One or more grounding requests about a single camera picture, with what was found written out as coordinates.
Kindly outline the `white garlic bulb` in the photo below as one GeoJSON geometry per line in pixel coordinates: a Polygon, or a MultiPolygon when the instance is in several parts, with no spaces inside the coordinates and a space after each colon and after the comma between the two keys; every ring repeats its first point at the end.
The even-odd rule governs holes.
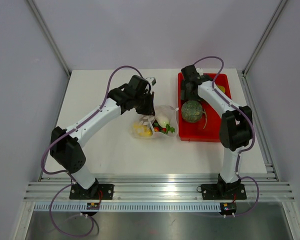
{"type": "Polygon", "coordinates": [[[155,116],[155,119],[162,128],[166,128],[166,126],[170,124],[169,118],[162,112],[158,113],[155,116]]]}

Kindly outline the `yellow mango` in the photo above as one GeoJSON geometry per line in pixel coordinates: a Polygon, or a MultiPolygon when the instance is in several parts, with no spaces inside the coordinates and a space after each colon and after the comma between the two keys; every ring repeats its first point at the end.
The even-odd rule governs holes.
{"type": "Polygon", "coordinates": [[[131,127],[131,134],[135,138],[150,138],[153,136],[153,131],[148,124],[134,122],[131,127]]]}

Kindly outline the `clear zip top bag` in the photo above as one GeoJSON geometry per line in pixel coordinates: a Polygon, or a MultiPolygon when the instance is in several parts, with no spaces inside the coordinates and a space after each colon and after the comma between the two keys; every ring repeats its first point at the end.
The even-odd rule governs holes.
{"type": "Polygon", "coordinates": [[[179,133],[177,121],[179,108],[157,105],[154,110],[155,115],[138,114],[135,116],[129,127],[129,133],[139,139],[176,137],[179,133]]]}

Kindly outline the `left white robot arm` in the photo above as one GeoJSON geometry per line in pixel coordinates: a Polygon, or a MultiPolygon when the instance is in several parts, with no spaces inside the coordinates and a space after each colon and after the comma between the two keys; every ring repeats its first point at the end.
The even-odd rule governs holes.
{"type": "Polygon", "coordinates": [[[83,147],[106,124],[131,109],[140,115],[153,116],[155,84],[154,77],[133,75],[128,83],[108,88],[101,105],[80,121],[65,129],[59,126],[53,129],[49,154],[73,180],[70,199],[112,199],[114,186],[100,184],[90,173],[83,147]]]}

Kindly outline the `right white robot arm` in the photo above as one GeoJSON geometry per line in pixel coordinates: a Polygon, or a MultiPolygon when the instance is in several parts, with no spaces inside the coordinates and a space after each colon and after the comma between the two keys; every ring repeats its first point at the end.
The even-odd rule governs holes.
{"type": "Polygon", "coordinates": [[[241,154],[251,149],[255,142],[252,110],[233,102],[216,85],[215,79],[197,72],[194,65],[181,69],[182,100],[204,100],[221,119],[219,139],[224,147],[223,164],[217,183],[202,184],[204,200],[245,200],[245,186],[239,174],[241,154]]]}

